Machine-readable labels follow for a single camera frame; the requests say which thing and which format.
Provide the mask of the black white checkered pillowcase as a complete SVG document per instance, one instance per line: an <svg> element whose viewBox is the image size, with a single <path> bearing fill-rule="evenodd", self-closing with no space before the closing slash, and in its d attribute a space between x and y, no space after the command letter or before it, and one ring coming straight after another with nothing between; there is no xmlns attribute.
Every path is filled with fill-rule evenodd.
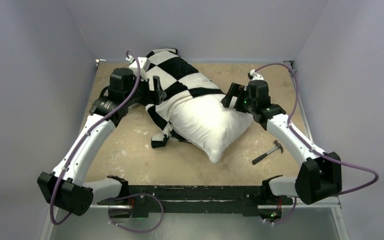
<svg viewBox="0 0 384 240"><path fill-rule="evenodd" d="M153 149L165 147L170 139L191 144L188 134L175 129L170 120L174 110L194 98L206 95L223 95L223 91L207 76L189 64L176 48L151 51L146 58L150 64L146 73L157 76L166 97L159 104L147 104L145 110L160 132L151 138Z"/></svg>

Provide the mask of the white pillow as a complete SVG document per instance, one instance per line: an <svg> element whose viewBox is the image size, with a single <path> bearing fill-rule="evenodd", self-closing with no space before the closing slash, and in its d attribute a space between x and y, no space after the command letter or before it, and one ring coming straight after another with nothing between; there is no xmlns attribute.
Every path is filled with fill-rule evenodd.
<svg viewBox="0 0 384 240"><path fill-rule="evenodd" d="M208 94L179 104L169 122L176 134L205 152L209 161L218 163L224 151L253 122L249 113L224 107L223 94Z"/></svg>

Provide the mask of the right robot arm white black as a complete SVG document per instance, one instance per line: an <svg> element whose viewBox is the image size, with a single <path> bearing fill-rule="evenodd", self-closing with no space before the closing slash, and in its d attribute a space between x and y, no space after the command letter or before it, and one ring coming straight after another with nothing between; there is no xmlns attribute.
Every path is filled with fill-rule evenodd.
<svg viewBox="0 0 384 240"><path fill-rule="evenodd" d="M251 114L299 165L296 177L278 175L262 182L260 196L264 202L272 204L280 196L288 196L310 205L342 191L340 157L335 152L326 152L293 129L286 111L271 102L269 86L264 80L252 80L247 85L232 83L221 103L226 108Z"/></svg>

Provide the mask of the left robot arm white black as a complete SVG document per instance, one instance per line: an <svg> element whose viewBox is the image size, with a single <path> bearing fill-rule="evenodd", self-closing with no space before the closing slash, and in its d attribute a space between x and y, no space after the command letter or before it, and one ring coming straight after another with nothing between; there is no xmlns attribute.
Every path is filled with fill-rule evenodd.
<svg viewBox="0 0 384 240"><path fill-rule="evenodd" d="M102 145L127 115L130 106L160 104L164 98L159 76L144 70L135 73L125 67L113 70L108 86L92 103L85 125L68 153L51 172L42 172L37 178L54 224L62 223L56 220L56 209L81 216L91 205L103 200L111 199L118 205L128 201L126 180L108 176L86 182L86 175Z"/></svg>

